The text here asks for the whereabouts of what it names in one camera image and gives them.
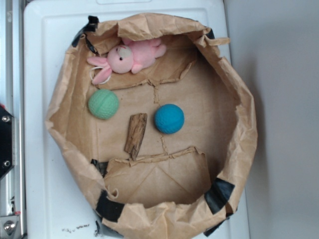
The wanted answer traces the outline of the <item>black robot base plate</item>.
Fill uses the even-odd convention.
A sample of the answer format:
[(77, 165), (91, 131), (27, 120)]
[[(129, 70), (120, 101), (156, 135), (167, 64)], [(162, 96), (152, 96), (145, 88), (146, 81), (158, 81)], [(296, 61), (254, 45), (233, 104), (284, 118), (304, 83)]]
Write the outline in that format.
[(0, 180), (13, 169), (14, 159), (14, 116), (3, 104), (0, 105)]

